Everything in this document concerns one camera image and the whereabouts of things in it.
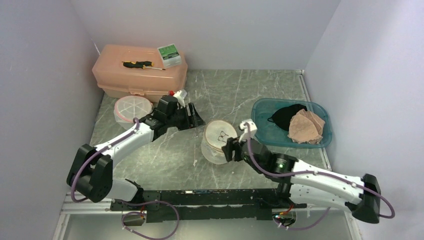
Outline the beige mesh laundry bag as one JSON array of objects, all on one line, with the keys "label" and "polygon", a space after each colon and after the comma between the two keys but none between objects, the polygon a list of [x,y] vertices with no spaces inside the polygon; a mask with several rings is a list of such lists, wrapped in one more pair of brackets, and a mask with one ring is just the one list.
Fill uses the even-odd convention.
[{"label": "beige mesh laundry bag", "polygon": [[229,122],[224,120],[209,122],[203,131],[200,146],[202,155],[215,165],[227,163],[222,147],[227,144],[228,138],[237,136],[236,129]]}]

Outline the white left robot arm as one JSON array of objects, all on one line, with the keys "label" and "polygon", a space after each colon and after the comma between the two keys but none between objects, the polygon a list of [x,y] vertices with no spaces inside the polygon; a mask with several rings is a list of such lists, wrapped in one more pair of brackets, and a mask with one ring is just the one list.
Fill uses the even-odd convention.
[{"label": "white left robot arm", "polygon": [[117,163],[164,135],[169,128],[184,131],[205,125],[193,103],[183,105],[171,95],[163,96],[151,113],[132,121],[130,129],[113,139],[96,146],[84,144],[77,150],[66,178],[73,202],[98,203],[108,198],[131,210],[139,209],[145,201],[144,189],[135,181],[115,179]]}]

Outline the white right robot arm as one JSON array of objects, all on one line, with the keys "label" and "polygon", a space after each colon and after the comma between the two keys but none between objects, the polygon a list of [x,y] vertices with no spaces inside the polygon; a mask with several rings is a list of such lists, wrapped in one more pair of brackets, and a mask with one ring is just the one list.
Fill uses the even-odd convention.
[{"label": "white right robot arm", "polygon": [[275,200],[282,208],[291,204],[318,205],[351,213],[365,223],[380,222],[381,188],[372,174],[355,177],[334,173],[294,156],[272,152],[252,138],[240,142],[231,137],[221,149],[228,162],[244,161],[258,174],[278,183]]}]

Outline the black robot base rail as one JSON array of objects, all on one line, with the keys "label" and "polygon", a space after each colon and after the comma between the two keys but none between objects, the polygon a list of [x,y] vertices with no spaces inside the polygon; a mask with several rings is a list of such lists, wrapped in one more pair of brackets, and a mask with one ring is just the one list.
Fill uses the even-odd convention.
[{"label": "black robot base rail", "polygon": [[180,220],[256,219],[269,221],[279,210],[305,209],[277,188],[220,190],[146,190],[147,223]]}]

